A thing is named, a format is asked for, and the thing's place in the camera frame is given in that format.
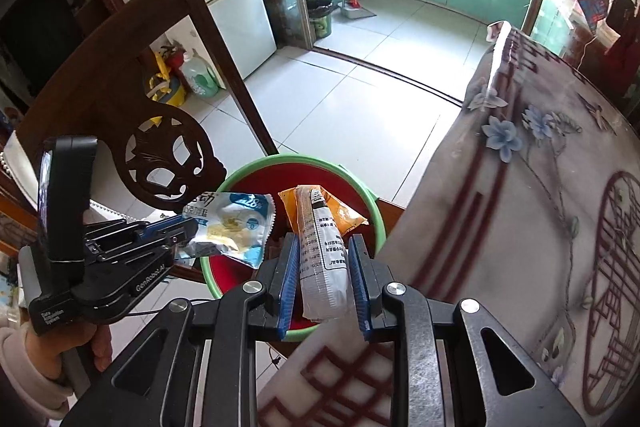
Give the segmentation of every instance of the hanging bag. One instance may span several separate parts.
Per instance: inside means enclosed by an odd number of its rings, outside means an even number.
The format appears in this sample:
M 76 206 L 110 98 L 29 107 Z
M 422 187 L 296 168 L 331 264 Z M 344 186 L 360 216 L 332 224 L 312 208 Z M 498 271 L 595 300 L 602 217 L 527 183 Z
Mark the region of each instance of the hanging bag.
M 638 0 L 612 0 L 609 15 L 607 16 L 607 26 L 622 35 L 629 21 L 636 14 Z

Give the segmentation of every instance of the carved wooden chair back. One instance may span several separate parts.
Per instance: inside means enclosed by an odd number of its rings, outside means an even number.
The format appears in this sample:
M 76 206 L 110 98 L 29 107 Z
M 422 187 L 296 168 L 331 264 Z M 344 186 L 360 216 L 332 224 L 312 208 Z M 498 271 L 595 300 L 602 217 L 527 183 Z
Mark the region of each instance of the carved wooden chair back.
M 226 169 L 215 158 L 198 122 L 180 108 L 145 96 L 143 83 L 150 72 L 136 59 L 186 16 L 191 17 L 265 154 L 278 152 L 205 1 L 131 0 L 82 42 L 28 110 L 17 135 L 36 171 L 45 139 L 86 134 L 108 145 L 125 186 L 154 208 L 180 211 L 197 195 L 215 190 L 224 181 Z M 162 117 L 159 126 L 145 127 L 157 116 Z M 180 137 L 190 153 L 183 163 L 174 156 Z M 160 168 L 174 174 L 167 186 L 149 180 L 149 174 Z

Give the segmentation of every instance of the tile floor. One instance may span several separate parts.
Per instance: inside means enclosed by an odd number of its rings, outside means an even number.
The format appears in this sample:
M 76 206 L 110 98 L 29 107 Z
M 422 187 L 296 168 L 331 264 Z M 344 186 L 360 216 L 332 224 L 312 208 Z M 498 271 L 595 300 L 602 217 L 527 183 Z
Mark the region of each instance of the tile floor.
M 486 27 L 418 0 L 360 0 L 376 17 L 349 20 L 335 10 L 332 34 L 316 46 L 361 58 L 459 100 L 482 54 Z
M 297 48 L 277 51 L 246 85 L 281 152 L 304 153 L 340 164 L 377 195 L 401 206 L 407 206 L 431 155 L 459 112 L 457 106 L 418 87 Z M 228 172 L 262 157 L 235 103 L 224 92 L 212 100 L 189 97 L 182 108 L 206 130 Z M 174 153 L 178 160 L 184 158 L 184 144 L 177 142 Z M 156 173 L 154 179 L 168 181 L 164 172 Z M 125 188 L 103 144 L 95 161 L 92 197 L 138 218 L 152 211 Z M 202 284 L 164 281 L 135 311 L 159 309 L 178 296 L 197 299 L 210 294 Z M 150 318 L 126 317 L 113 325 L 114 352 L 119 353 Z M 275 371 L 268 346 L 259 344 L 258 389 Z

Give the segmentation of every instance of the plastic bucket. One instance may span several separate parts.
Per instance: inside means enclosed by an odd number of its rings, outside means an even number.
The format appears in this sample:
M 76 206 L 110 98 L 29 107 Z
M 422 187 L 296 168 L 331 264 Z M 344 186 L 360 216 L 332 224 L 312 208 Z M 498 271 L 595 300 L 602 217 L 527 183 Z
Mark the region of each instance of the plastic bucket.
M 332 0 L 306 0 L 309 22 L 316 31 L 316 39 L 324 39 L 331 35 L 331 12 L 334 10 Z
M 289 228 L 289 220 L 278 192 L 296 185 L 322 185 L 336 198 L 348 204 L 369 220 L 353 233 L 364 236 L 367 248 L 377 252 L 386 240 L 385 225 L 376 197 L 344 168 L 311 156 L 278 154 L 267 156 L 238 169 L 218 188 L 220 192 L 253 192 L 271 194 L 276 204 L 276 219 L 271 237 L 280 238 Z M 223 255 L 202 257 L 202 272 L 214 298 L 221 298 L 231 288 L 251 279 L 252 269 Z M 296 296 L 291 326 L 285 341 L 300 342 L 317 325 L 302 317 L 302 301 Z

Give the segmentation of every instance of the metal bolt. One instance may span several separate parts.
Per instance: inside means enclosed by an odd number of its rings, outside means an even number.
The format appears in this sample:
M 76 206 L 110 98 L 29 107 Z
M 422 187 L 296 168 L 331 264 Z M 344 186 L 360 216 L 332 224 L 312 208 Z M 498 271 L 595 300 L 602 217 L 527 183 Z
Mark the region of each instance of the metal bolt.
M 473 299 L 465 299 L 460 302 L 460 307 L 467 313 L 476 313 L 480 309 L 480 304 Z
M 260 281 L 247 281 L 242 285 L 242 289 L 247 293 L 258 293 L 262 289 Z
M 391 295 L 404 295 L 406 286 L 401 282 L 390 282 L 386 285 L 386 291 L 391 293 Z
M 179 298 L 169 302 L 169 309 L 174 313 L 185 311 L 185 309 L 187 309 L 187 306 L 189 306 L 189 301 L 187 299 Z

